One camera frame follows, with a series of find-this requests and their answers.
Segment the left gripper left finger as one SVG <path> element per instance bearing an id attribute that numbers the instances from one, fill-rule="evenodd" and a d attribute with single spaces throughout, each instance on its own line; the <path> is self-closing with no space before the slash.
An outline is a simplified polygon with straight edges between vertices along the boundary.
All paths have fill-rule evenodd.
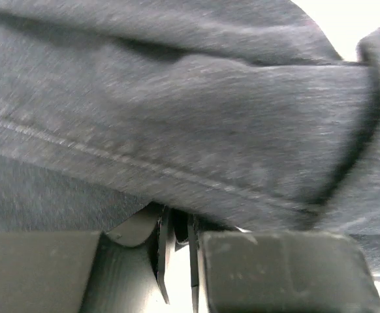
<path id="1" fill-rule="evenodd" d="M 163 312 L 170 210 L 102 231 L 0 233 L 0 312 Z"/>

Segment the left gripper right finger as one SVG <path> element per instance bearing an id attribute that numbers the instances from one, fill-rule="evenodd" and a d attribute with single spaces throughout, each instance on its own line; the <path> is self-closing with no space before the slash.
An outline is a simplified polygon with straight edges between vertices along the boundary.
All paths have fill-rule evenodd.
<path id="1" fill-rule="evenodd" d="M 317 231 L 240 232 L 190 216 L 195 312 L 380 312 L 357 242 Z"/>

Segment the black trousers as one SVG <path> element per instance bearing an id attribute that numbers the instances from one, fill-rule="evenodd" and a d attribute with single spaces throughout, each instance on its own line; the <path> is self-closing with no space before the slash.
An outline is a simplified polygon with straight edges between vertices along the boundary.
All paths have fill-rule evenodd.
<path id="1" fill-rule="evenodd" d="M 292 1 L 0 1 L 0 231 L 155 201 L 347 233 L 380 280 L 380 27 L 358 52 Z"/>

